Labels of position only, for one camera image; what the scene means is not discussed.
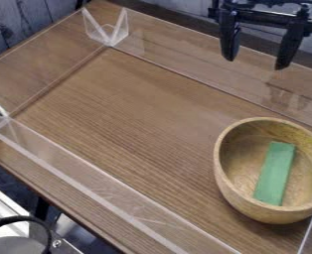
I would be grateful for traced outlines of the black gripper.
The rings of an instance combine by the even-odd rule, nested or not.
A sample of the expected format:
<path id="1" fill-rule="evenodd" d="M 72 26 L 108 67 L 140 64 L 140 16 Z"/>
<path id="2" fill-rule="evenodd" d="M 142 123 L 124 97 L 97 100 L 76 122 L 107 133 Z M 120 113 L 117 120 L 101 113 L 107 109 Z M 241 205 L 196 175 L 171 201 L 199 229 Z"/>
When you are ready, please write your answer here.
<path id="1" fill-rule="evenodd" d="M 255 10 L 294 4 L 293 14 Z M 209 17 L 219 21 L 222 55 L 233 61 L 239 48 L 239 23 L 285 29 L 274 64 L 275 70 L 289 67 L 305 37 L 312 35 L 312 0 L 211 0 Z"/>

